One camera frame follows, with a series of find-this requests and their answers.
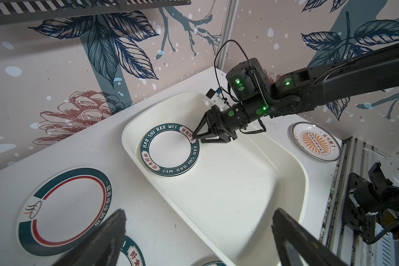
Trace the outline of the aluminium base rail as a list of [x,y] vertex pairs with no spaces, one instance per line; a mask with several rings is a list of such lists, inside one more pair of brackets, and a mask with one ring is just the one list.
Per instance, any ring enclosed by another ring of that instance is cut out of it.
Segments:
[[348,266],[396,266],[399,149],[355,137],[341,148],[319,239]]

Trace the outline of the green rim plate front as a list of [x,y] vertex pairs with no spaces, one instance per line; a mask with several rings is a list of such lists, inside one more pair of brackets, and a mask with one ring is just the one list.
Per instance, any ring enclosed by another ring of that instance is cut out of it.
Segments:
[[203,266],[226,266],[226,265],[221,261],[214,261],[214,262],[206,263]]

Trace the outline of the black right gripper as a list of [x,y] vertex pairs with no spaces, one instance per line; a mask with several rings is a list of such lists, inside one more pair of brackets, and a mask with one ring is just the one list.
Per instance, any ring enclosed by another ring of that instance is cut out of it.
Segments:
[[[225,144],[237,139],[237,130],[245,135],[264,133],[267,129],[261,118],[269,115],[270,111],[270,107],[256,102],[237,103],[225,111],[220,111],[215,105],[203,116],[194,130],[193,138],[203,144]],[[256,120],[261,129],[247,131],[248,125]]]

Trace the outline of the green rim plate under gripper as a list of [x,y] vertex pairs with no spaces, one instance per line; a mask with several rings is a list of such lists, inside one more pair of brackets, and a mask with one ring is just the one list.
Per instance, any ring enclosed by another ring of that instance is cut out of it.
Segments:
[[145,266],[145,258],[140,247],[129,236],[124,237],[120,248],[123,260],[118,260],[119,266]]

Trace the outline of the white plastic bin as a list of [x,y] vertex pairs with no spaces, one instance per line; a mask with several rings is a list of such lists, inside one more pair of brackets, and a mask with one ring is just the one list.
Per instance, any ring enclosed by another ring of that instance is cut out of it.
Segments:
[[192,132],[207,106],[198,93],[166,99],[129,122],[122,134],[134,163],[215,255],[228,266],[280,264],[272,231],[281,208],[301,222],[309,180],[304,166],[266,134],[243,135],[227,144],[200,144],[186,173],[164,177],[146,168],[140,144],[153,127],[176,123]]

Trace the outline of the green rim plate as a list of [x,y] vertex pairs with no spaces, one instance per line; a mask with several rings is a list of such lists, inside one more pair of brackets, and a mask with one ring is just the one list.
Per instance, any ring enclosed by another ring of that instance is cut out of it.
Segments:
[[153,127],[143,137],[140,157],[148,170],[164,177],[179,176],[193,168],[200,143],[186,126],[166,123]]
[[221,261],[214,261],[214,262],[206,263],[203,266],[226,266],[226,265]]
[[129,236],[124,237],[120,248],[123,260],[118,260],[119,266],[145,266],[145,258],[140,247]]

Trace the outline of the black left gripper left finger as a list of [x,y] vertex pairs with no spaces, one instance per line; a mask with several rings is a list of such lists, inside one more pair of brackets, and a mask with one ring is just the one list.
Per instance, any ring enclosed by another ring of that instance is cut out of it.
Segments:
[[59,258],[55,266],[115,266],[125,238],[126,216],[117,209],[78,246]]

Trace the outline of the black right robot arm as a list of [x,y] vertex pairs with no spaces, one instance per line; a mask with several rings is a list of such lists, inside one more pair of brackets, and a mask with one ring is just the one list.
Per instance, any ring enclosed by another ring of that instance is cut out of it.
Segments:
[[256,58],[226,75],[227,110],[212,106],[193,133],[202,143],[229,143],[263,117],[300,114],[333,101],[399,86],[399,44],[352,59],[299,69],[271,83]]

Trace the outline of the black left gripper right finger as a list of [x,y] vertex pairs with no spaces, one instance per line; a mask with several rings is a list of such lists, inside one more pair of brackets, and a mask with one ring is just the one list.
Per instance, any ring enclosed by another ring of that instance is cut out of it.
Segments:
[[272,231],[280,263],[283,266],[345,265],[281,208],[278,208],[273,215]]

